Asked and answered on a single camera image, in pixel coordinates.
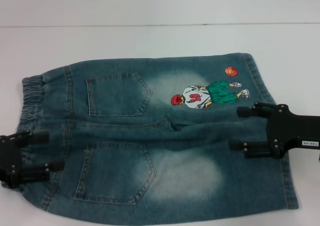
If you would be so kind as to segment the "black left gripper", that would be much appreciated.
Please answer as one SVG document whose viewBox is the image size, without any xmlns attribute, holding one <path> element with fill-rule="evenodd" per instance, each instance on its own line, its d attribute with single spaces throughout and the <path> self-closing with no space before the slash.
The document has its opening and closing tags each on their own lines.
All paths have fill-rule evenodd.
<svg viewBox="0 0 320 226">
<path fill-rule="evenodd" d="M 0 136 L 0 181 L 14 189 L 21 184 L 49 181 L 51 172 L 63 171 L 64 160 L 23 165 L 20 146 L 47 142 L 49 142 L 48 133 L 29 132 L 22 135 Z"/>
</svg>

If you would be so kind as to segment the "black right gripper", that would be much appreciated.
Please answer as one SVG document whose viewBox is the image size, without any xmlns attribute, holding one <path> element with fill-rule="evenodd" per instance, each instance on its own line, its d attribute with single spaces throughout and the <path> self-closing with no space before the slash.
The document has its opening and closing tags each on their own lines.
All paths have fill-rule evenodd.
<svg viewBox="0 0 320 226">
<path fill-rule="evenodd" d="M 254 102 L 237 107 L 241 118 L 263 117 L 267 121 L 267 142 L 228 141 L 230 150 L 242 151 L 245 158 L 282 158 L 294 148 L 320 150 L 320 116 L 296 115 L 287 104 Z"/>
</svg>

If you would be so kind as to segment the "blue denim shorts with embroidery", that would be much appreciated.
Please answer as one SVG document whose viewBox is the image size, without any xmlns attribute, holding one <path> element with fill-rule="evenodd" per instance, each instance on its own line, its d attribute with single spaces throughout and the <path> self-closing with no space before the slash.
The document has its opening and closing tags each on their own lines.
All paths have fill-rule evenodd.
<svg viewBox="0 0 320 226">
<path fill-rule="evenodd" d="M 18 192 L 35 207 L 114 225 L 173 224 L 297 209 L 288 156 L 246 159 L 230 139 L 264 141 L 273 103 L 247 53 L 79 62 L 22 81 L 17 131 L 49 142 L 24 165 L 64 160 Z"/>
</svg>

